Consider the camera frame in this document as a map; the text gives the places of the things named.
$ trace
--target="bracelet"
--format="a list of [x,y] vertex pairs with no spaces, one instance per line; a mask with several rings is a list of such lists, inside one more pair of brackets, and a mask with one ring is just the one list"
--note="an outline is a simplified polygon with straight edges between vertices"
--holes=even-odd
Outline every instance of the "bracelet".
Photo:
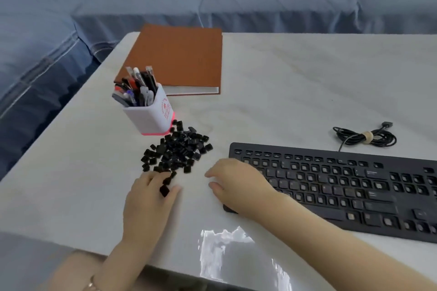
[[101,291],[94,285],[94,275],[90,278],[90,283],[86,285],[83,291]]

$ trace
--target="book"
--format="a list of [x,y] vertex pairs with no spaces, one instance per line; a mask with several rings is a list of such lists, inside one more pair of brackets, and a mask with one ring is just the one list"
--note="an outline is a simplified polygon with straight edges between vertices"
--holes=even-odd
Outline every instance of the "book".
[[166,95],[220,94],[222,35],[219,28],[145,25],[115,82],[126,67],[152,66]]

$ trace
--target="table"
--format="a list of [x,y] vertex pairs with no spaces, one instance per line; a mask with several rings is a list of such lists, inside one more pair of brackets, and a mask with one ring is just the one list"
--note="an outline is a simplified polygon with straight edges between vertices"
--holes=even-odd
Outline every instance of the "table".
[[[125,196],[142,153],[159,141],[141,136],[110,98],[137,35],[0,182],[0,230],[106,255],[120,240]],[[337,150],[333,126],[383,121],[394,122],[394,147],[344,150],[436,160],[436,51],[432,35],[224,34],[221,95],[170,98],[177,119],[214,150],[178,173],[183,191],[151,264],[257,291],[332,290],[260,226],[225,213],[203,174],[232,142]],[[437,281],[437,244],[355,235]]]

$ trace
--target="keyboard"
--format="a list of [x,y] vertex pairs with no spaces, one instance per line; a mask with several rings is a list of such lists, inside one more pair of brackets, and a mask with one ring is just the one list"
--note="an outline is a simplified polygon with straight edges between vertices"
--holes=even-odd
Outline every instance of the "keyboard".
[[229,157],[342,229],[437,243],[437,161],[247,143]]

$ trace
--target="sofa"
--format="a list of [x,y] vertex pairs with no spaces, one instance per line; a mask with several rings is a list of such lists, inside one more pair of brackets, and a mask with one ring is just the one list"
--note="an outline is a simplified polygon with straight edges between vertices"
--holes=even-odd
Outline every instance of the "sofa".
[[144,23],[436,34],[437,0],[0,0],[0,179],[124,35]]

